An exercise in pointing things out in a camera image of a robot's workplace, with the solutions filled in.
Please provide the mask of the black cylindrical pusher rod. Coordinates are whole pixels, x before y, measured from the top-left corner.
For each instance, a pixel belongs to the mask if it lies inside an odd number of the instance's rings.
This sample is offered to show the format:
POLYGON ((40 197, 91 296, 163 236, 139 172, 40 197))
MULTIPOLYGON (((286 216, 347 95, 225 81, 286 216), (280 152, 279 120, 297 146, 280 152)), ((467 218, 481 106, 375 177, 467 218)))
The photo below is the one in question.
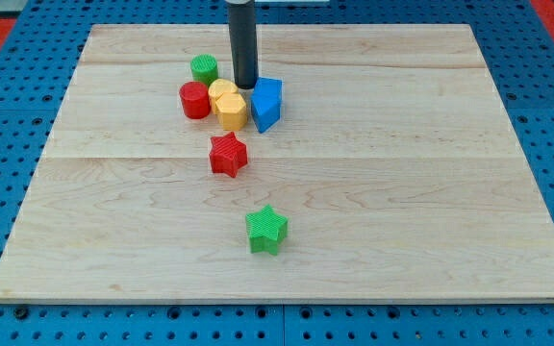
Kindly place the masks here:
POLYGON ((252 89, 259 75, 254 0, 226 0, 235 83, 252 89))

